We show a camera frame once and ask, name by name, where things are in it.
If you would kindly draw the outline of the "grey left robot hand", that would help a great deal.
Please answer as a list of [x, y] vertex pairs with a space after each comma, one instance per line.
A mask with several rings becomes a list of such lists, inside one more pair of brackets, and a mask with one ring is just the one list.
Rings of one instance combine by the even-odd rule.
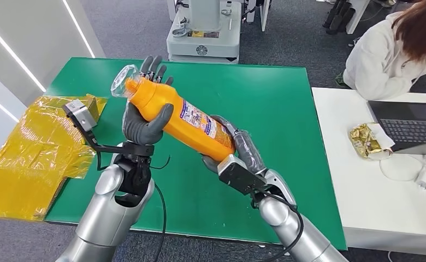
[[[162, 56], [147, 56], [140, 68], [141, 77], [152, 80], [162, 80], [166, 66], [161, 65]], [[174, 112], [173, 104], [162, 106], [157, 116], [150, 122], [146, 121], [140, 111], [131, 102], [126, 102], [122, 118], [122, 132], [128, 141], [137, 145], [153, 145], [163, 136], [163, 128], [168, 124]]]

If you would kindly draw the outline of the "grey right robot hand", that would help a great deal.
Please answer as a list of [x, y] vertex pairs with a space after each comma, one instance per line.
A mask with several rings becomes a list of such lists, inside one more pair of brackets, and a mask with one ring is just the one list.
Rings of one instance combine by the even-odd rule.
[[237, 128], [231, 121], [226, 120], [222, 116], [211, 115], [211, 117], [226, 128], [228, 134], [233, 139], [239, 159], [245, 163], [248, 171], [264, 177], [267, 168], [248, 131]]

